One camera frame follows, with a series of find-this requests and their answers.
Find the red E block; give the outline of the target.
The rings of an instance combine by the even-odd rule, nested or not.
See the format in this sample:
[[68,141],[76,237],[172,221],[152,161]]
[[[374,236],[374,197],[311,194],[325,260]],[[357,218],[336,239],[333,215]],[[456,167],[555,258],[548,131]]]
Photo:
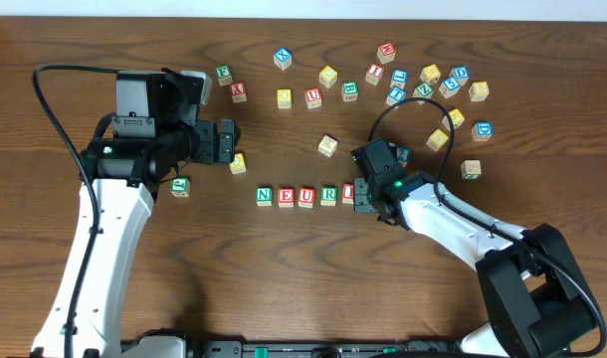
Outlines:
[[280,188],[278,190],[278,206],[290,208],[295,204],[295,190],[293,188]]

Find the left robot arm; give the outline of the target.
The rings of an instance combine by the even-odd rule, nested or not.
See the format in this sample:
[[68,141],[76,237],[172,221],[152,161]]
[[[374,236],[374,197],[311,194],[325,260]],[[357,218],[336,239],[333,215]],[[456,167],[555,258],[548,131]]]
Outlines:
[[180,161],[229,164],[241,130],[234,120],[178,120],[155,136],[105,137],[103,117],[81,157],[85,170],[72,249],[33,357],[118,357],[134,254],[162,178]]

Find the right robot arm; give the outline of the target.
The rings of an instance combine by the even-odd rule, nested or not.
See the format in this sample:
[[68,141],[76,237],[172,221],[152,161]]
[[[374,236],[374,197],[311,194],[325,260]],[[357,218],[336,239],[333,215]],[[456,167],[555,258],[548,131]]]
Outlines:
[[607,344],[607,326],[563,235],[501,221],[462,201],[436,178],[399,166],[363,171],[355,210],[425,236],[472,268],[488,322],[458,343],[459,357],[574,357],[572,344],[597,331],[593,357]]

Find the green R block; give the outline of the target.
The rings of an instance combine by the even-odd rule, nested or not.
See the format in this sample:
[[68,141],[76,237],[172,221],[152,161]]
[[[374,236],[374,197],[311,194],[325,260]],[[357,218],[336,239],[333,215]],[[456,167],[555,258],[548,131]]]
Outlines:
[[337,188],[322,187],[320,195],[321,206],[335,206],[337,204]]

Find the green N block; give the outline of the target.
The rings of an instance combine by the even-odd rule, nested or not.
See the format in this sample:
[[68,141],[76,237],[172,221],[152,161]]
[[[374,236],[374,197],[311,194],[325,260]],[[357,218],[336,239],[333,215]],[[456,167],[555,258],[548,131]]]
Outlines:
[[256,203],[258,206],[270,207],[273,203],[273,190],[271,187],[258,187],[256,189]]

